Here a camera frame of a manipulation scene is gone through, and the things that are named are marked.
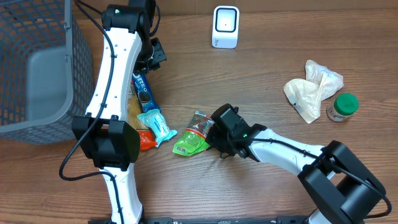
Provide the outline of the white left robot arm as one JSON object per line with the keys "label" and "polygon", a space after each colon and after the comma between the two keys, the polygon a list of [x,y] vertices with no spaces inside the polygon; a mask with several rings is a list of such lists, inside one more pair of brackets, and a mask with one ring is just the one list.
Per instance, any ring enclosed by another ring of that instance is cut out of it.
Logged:
{"label": "white left robot arm", "polygon": [[107,223],[144,223],[134,177],[139,133],[128,123],[134,74],[146,74],[167,59],[154,35],[160,9],[154,0],[110,4],[95,25],[103,33],[103,58],[95,92],[83,116],[72,121],[78,147],[103,176],[112,206]]}

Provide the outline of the red snack packet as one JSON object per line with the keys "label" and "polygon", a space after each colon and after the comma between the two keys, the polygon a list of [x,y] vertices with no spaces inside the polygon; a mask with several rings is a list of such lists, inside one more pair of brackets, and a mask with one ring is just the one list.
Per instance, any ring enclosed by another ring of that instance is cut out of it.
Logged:
{"label": "red snack packet", "polygon": [[140,150],[147,151],[156,147],[157,143],[151,133],[150,129],[145,126],[137,115],[142,113],[137,94],[133,87],[130,87],[127,101],[128,123],[139,133]]}

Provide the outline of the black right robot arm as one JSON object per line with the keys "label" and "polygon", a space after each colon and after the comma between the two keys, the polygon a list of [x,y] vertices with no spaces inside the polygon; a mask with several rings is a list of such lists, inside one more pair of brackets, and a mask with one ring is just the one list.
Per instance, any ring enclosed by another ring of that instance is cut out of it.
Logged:
{"label": "black right robot arm", "polygon": [[238,155],[297,176],[317,206],[306,223],[356,224],[391,213],[384,186],[346,145],[297,142],[264,125],[248,125],[238,110],[230,104],[218,108],[206,142],[222,159]]}

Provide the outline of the green lid jar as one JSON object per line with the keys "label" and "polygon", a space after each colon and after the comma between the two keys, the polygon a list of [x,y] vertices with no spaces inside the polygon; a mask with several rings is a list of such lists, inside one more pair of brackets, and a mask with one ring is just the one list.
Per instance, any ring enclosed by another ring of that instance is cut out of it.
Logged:
{"label": "green lid jar", "polygon": [[359,101],[357,97],[351,93],[343,93],[339,95],[331,106],[326,110],[328,117],[336,122],[342,122],[355,114],[359,108]]}

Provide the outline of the beige paper bag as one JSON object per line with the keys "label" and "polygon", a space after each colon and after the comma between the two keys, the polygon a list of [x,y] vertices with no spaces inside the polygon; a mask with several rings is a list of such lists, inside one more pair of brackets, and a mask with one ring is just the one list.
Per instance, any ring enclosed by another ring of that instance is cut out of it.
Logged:
{"label": "beige paper bag", "polygon": [[305,79],[287,82],[283,91],[289,103],[307,124],[320,117],[321,103],[344,86],[343,76],[313,60],[305,64]]}

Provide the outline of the blue Oreo cookie pack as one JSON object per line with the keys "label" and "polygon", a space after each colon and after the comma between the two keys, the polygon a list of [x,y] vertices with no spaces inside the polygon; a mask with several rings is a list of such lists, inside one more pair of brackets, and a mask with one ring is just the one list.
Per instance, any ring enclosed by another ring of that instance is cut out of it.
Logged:
{"label": "blue Oreo cookie pack", "polygon": [[159,111],[161,111],[161,108],[155,102],[147,78],[143,73],[134,73],[132,75],[132,84],[137,94],[139,103],[141,104],[143,113],[154,109],[158,109]]}

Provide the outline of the green snack packet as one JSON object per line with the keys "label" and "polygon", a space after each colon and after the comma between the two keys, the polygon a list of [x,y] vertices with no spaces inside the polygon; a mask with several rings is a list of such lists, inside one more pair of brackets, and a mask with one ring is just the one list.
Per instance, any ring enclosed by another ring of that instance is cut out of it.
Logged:
{"label": "green snack packet", "polygon": [[192,156],[207,149],[209,144],[205,140],[213,123],[207,114],[196,111],[172,152],[180,156]]}

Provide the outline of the teal snack packet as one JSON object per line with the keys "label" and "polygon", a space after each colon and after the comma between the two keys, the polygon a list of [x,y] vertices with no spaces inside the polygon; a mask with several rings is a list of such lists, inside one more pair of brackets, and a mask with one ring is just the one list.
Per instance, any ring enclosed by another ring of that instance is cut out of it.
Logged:
{"label": "teal snack packet", "polygon": [[155,134],[156,147],[159,147],[164,141],[171,140],[178,133],[177,130],[168,127],[165,118],[158,109],[141,113],[137,115],[137,118]]}

